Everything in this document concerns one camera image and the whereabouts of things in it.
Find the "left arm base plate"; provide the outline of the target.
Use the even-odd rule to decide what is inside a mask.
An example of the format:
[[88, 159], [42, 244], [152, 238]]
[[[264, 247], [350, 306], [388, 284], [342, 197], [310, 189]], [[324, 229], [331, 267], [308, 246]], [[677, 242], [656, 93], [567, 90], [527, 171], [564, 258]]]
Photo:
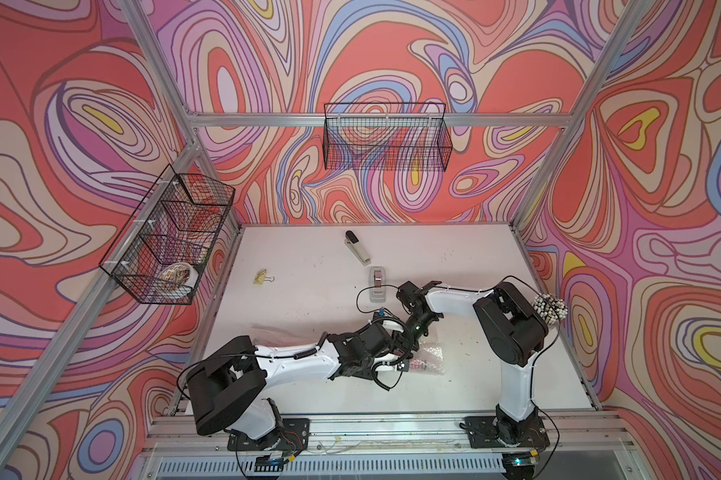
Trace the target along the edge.
[[266, 434], [260, 440], [252, 440], [244, 433], [231, 431], [228, 436], [230, 452], [302, 452], [308, 448], [310, 437], [310, 419], [306, 417], [286, 418], [282, 425]]

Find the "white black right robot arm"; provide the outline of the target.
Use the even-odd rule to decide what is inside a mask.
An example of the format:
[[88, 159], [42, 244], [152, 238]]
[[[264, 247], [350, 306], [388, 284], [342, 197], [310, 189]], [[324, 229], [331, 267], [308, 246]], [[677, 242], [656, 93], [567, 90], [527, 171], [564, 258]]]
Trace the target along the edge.
[[447, 314], [480, 324], [494, 354], [502, 361], [501, 397], [494, 430], [498, 442], [518, 446], [526, 440], [539, 408], [533, 400], [533, 362], [545, 348], [549, 326], [517, 286], [502, 281], [489, 290], [406, 282], [397, 298], [409, 314], [408, 330], [418, 339]]

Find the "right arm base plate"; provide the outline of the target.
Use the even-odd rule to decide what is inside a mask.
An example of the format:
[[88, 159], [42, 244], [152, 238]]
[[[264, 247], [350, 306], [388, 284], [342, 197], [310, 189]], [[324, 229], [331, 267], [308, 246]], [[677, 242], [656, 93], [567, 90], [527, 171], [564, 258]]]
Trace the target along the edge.
[[473, 449], [534, 449], [551, 446], [546, 427], [539, 416], [516, 422], [504, 416], [468, 416], [459, 424]]

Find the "clear bubble wrap sheet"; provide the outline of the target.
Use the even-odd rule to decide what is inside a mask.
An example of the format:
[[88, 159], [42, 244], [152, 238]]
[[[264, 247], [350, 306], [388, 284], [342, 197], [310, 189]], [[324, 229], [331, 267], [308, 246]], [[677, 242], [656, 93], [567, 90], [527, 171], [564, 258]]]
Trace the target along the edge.
[[294, 347], [299, 345], [316, 345], [326, 333], [324, 328], [298, 327], [286, 328], [278, 326], [256, 326], [252, 330], [254, 344], [266, 347]]

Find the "pink bottle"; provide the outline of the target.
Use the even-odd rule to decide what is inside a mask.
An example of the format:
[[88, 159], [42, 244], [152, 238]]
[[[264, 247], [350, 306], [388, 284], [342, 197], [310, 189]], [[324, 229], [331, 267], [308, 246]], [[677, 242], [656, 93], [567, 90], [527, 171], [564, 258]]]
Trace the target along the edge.
[[422, 359], [413, 359], [410, 368], [418, 371], [440, 371], [441, 366], [437, 362], [430, 362]]

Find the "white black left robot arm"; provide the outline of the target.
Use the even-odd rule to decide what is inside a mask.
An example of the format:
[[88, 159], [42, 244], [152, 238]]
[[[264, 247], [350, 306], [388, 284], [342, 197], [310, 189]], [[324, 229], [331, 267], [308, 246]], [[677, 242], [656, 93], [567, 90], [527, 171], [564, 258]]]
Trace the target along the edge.
[[314, 344], [268, 347], [243, 335], [182, 372], [196, 433], [232, 429], [261, 440], [282, 428], [280, 411], [264, 392], [308, 380], [360, 378], [380, 388], [382, 371], [396, 370], [419, 350], [418, 329], [378, 316], [355, 332], [322, 334]]

